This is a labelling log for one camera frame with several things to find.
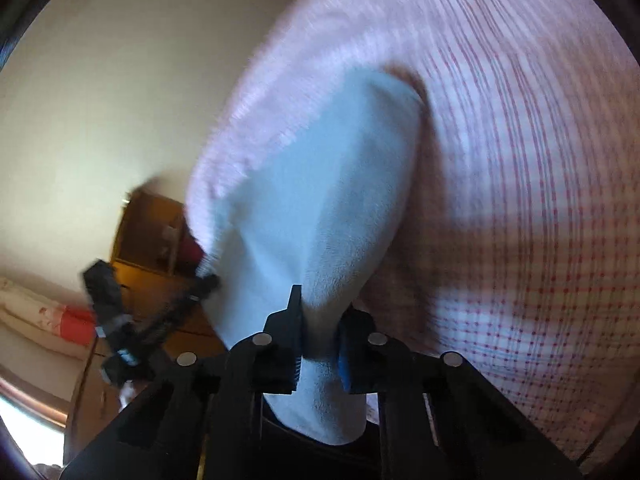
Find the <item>light blue fleece pants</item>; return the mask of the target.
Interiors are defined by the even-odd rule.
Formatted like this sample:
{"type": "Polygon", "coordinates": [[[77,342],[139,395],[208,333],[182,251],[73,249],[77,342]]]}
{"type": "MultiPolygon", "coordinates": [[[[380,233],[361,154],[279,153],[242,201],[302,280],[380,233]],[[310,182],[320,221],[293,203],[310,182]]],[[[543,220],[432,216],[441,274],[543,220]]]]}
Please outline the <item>light blue fleece pants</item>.
{"type": "Polygon", "coordinates": [[[227,346],[256,333],[302,290],[296,390],[272,394],[277,420],[328,445],[359,438],[366,399],[337,374],[338,322],[390,247],[404,214],[422,126],[416,86],[380,70],[349,73],[319,117],[224,196],[194,172],[186,218],[221,289],[204,304],[227,346]]]}

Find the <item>white red patterned curtain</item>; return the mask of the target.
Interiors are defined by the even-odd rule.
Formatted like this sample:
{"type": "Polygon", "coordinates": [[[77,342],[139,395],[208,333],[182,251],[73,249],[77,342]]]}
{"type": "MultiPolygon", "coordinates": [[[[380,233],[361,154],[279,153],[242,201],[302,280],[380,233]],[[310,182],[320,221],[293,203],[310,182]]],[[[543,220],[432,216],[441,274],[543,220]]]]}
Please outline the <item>white red patterned curtain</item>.
{"type": "Polygon", "coordinates": [[[91,310],[60,304],[1,279],[1,323],[55,352],[76,354],[96,336],[91,310]]]}

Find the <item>red container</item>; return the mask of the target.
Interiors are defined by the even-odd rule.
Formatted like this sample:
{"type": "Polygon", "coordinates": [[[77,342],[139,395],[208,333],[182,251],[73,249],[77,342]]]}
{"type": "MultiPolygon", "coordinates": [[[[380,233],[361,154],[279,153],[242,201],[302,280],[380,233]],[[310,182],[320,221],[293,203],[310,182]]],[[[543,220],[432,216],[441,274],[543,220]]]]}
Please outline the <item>red container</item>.
{"type": "Polygon", "coordinates": [[[182,266],[197,266],[202,258],[203,251],[201,246],[194,240],[191,232],[185,230],[178,246],[176,263],[182,266]]]}

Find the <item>pink checkered bed sheet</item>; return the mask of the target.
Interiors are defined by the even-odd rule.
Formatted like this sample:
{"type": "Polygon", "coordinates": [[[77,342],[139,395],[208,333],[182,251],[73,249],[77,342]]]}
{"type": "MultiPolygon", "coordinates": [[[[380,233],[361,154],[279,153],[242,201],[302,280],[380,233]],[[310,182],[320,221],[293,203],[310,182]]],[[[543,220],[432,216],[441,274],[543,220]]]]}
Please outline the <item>pink checkered bed sheet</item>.
{"type": "Polygon", "coordinates": [[[465,356],[582,472],[639,426],[639,66],[593,0],[296,0],[194,172],[224,196],[354,70],[423,99],[398,230],[349,306],[465,356]]]}

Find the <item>brown wooden cabinet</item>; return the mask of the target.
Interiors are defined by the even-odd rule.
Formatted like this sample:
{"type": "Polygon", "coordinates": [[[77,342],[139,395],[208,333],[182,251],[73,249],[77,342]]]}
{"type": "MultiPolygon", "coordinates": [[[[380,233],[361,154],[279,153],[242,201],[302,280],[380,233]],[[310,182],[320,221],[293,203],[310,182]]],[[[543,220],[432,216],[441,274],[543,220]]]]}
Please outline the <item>brown wooden cabinet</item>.
{"type": "MultiPolygon", "coordinates": [[[[183,204],[136,188],[126,197],[110,263],[125,308],[137,322],[149,318],[191,284],[202,258],[186,227],[183,204]]],[[[111,354],[96,337],[77,379],[65,428],[63,460],[68,464],[119,410],[117,390],[101,366],[111,354]]]]}

